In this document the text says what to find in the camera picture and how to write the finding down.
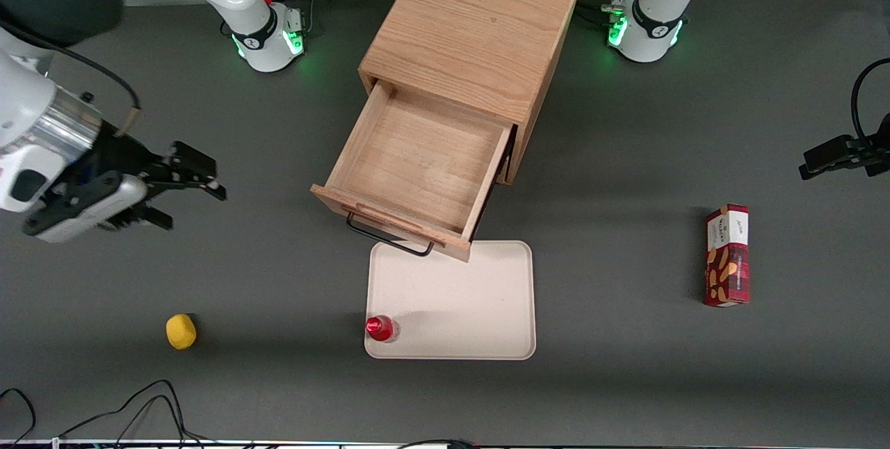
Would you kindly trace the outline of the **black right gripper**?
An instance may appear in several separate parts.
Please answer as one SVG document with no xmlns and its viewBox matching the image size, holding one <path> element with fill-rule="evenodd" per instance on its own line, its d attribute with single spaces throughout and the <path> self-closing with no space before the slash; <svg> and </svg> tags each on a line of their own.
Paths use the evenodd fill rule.
<svg viewBox="0 0 890 449">
<path fill-rule="evenodd" d="M 218 201 L 226 201 L 227 190 L 217 180 L 217 162 L 182 141 L 170 145 L 164 160 L 131 136 L 117 135 L 109 122 L 99 126 L 92 147 L 63 171 L 68 190 L 115 190 L 125 176 L 146 179 L 150 188 L 161 190 L 201 189 Z M 114 230 L 133 225 L 155 225 L 162 230 L 174 228 L 174 219 L 156 208 L 137 204 L 115 215 Z"/>
</svg>

